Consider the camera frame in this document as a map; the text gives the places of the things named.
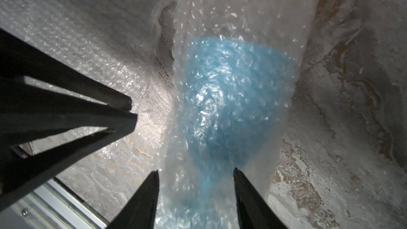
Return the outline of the bubble orange glass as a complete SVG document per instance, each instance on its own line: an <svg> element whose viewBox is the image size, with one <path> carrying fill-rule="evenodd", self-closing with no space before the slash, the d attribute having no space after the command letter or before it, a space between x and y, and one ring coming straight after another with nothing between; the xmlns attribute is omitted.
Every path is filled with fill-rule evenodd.
<svg viewBox="0 0 407 229"><path fill-rule="evenodd" d="M1 0L1 27L132 99L136 130L100 156L151 164L170 106L175 0Z"/></svg>

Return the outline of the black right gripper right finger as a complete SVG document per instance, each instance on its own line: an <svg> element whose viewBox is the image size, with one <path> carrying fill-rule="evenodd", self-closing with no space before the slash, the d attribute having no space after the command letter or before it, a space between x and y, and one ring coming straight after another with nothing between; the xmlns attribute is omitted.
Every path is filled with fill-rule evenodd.
<svg viewBox="0 0 407 229"><path fill-rule="evenodd" d="M235 168L233 177L239 228L287 229L241 170Z"/></svg>

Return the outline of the bubble blue glass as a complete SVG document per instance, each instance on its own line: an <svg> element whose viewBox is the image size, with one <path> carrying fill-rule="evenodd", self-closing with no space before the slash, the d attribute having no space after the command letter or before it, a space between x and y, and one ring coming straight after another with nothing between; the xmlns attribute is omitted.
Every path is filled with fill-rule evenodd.
<svg viewBox="0 0 407 229"><path fill-rule="evenodd" d="M238 228L234 169L269 196L318 0L178 0L157 229Z"/></svg>

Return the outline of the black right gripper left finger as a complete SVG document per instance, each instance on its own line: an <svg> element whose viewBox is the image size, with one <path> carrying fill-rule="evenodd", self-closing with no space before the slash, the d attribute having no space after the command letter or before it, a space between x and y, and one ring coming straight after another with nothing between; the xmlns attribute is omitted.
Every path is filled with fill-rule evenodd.
<svg viewBox="0 0 407 229"><path fill-rule="evenodd" d="M152 229L160 190L159 172L152 171L108 229Z"/></svg>

